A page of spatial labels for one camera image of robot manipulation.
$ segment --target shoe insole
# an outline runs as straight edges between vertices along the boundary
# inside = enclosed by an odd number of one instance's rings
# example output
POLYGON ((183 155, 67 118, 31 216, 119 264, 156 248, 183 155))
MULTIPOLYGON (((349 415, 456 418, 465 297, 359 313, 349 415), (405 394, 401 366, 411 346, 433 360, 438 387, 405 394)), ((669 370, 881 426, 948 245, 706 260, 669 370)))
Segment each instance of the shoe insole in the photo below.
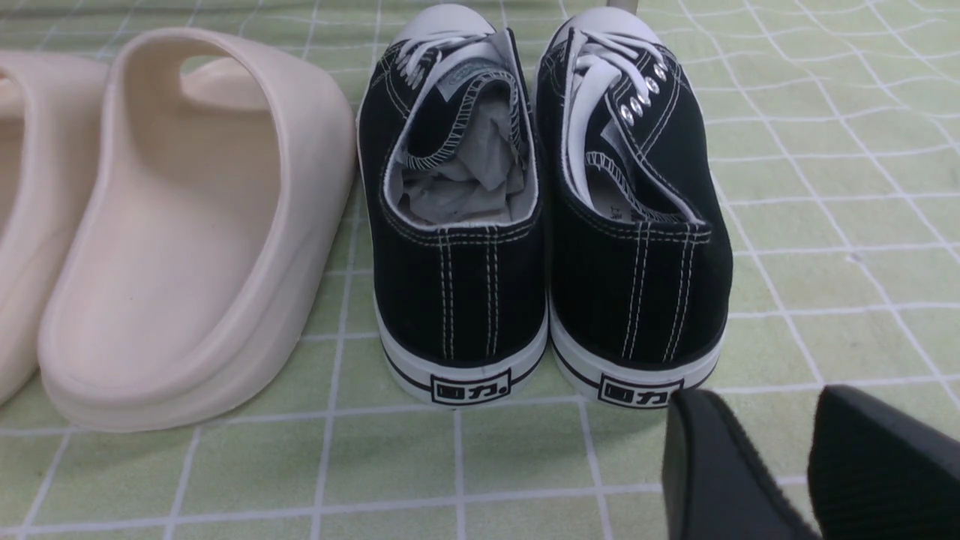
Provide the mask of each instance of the shoe insole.
POLYGON ((20 185, 24 111, 20 87, 0 76, 0 237, 10 219, 20 185))
POLYGON ((68 361, 104 386, 163 370, 210 334, 251 272, 279 194, 274 121, 237 61, 182 76, 173 107, 140 99, 149 83, 129 83, 130 142, 115 146, 127 150, 114 157, 59 336, 68 361))

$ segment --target white stitching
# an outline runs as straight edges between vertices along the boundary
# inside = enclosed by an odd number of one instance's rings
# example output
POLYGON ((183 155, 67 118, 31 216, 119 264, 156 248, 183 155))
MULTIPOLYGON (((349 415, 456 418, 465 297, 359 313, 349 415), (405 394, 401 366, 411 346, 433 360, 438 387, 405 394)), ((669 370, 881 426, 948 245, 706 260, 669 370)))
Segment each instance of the white stitching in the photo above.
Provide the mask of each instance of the white stitching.
POLYGON ((499 234, 496 229, 493 232, 493 347, 495 353, 500 340, 500 243, 497 241, 499 234))
POLYGON ((690 299, 690 286, 693 279, 693 244, 690 244, 690 255, 686 262, 686 289, 684 290, 684 311, 680 316, 680 325, 677 327, 677 339, 673 342, 673 351, 670 353, 670 359, 677 355, 677 346, 680 345, 680 336, 684 333, 684 321, 686 321, 687 301, 690 299))
POLYGON ((643 228, 641 224, 637 227, 636 252, 634 253, 634 276, 630 279, 630 304, 627 308, 627 331, 623 333, 623 348, 620 350, 620 356, 627 357, 627 343, 630 341, 631 328, 634 326, 634 298, 636 294, 636 268, 640 263, 640 233, 643 228))
POLYGON ((641 155, 649 152, 650 149, 657 144, 660 134, 663 133, 663 129, 670 121, 670 118, 673 117, 673 112, 677 109, 677 102, 679 100, 680 87, 677 85, 672 85, 670 87, 670 97, 667 98, 666 106, 663 108, 663 114, 661 114, 660 118, 657 119, 657 124, 654 125, 654 129, 650 130, 650 133, 647 134, 647 138, 644 139, 642 143, 634 139, 634 142, 637 142, 636 148, 639 150, 641 155))
POLYGON ((450 283, 450 358, 454 357, 453 351, 453 253, 450 251, 449 236, 446 239, 446 277, 450 283))
POLYGON ((439 236, 440 240, 437 245, 440 247, 440 288, 441 288, 441 298, 443 302, 443 311, 444 311, 444 324, 443 324, 443 352, 442 355, 444 358, 449 358, 449 355, 446 353, 446 255, 444 254, 444 239, 442 236, 439 236))
POLYGON ((647 254, 650 253, 650 227, 647 227, 647 234, 643 239, 643 269, 640 271, 640 292, 636 297, 636 322, 634 323, 634 338, 630 342, 630 352, 627 358, 634 357, 634 346, 636 345, 636 335, 640 332, 640 307, 643 303, 643 280, 647 276, 647 254))
POLYGON ((490 279, 490 249, 491 249, 491 240, 492 236, 490 234, 490 228, 484 227, 484 230, 487 231, 487 246, 484 249, 484 255, 486 260, 486 270, 487 270, 487 356, 492 356, 491 347, 493 343, 493 285, 490 279))
MULTIPOLYGON (((687 233, 690 231, 690 226, 686 226, 687 233)), ((680 319, 680 295, 684 292, 684 267, 686 266, 686 247, 689 245, 689 242, 684 242, 684 246, 681 251, 680 256, 680 284, 677 289, 677 309, 673 312, 673 326, 670 328, 670 339, 666 342, 666 347, 663 348, 663 360, 666 362, 667 358, 670 356, 670 350, 673 348, 673 337, 677 333, 677 321, 680 319)))

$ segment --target green checkered mat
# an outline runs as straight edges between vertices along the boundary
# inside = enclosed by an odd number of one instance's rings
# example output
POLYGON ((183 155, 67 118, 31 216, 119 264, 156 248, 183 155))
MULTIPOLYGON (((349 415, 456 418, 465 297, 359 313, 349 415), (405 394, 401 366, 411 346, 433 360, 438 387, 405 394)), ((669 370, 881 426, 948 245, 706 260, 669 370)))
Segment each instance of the green checkered mat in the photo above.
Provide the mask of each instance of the green checkered mat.
MULTIPOLYGON (((0 0, 0 48, 109 61, 191 25, 327 69, 356 104, 415 0, 0 0)), ((528 78, 602 0, 468 2, 528 78)), ((825 382, 960 437, 960 6, 955 0, 641 0, 707 118, 732 230, 728 340, 708 386, 809 513, 825 382)), ((664 415, 586 405, 551 361, 502 406, 437 412, 393 383, 362 196, 303 340, 251 403, 200 427, 69 427, 34 380, 0 408, 0 538, 665 538, 664 415)))

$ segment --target brand logo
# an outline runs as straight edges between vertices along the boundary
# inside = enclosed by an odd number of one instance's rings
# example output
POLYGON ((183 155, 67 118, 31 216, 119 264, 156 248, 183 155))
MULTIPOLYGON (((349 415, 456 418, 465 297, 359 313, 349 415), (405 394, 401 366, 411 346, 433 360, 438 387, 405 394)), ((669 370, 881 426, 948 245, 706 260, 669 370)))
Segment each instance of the brand logo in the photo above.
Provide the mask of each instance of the brand logo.
POLYGON ((510 395, 512 370, 481 380, 449 380, 430 376, 433 403, 479 405, 510 395))
POLYGON ((683 388, 684 380, 664 384, 635 384, 604 374, 600 377, 598 399, 629 408, 660 408, 666 406, 674 392, 683 388))

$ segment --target black canvas sneaker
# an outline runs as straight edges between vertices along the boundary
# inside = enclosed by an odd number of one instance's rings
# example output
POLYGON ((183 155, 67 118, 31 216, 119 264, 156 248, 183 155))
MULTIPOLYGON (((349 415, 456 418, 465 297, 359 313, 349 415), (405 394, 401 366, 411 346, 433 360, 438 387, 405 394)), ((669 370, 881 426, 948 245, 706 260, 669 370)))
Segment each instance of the black canvas sneaker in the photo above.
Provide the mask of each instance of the black canvas sneaker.
POLYGON ((616 8, 567 21, 536 83, 561 370, 602 402, 662 407, 710 375, 727 323, 732 252, 700 107, 673 54, 616 8))
POLYGON ((513 33, 463 6, 417 15, 357 118, 374 303, 391 373, 437 405, 530 380, 546 346, 536 144, 513 33))

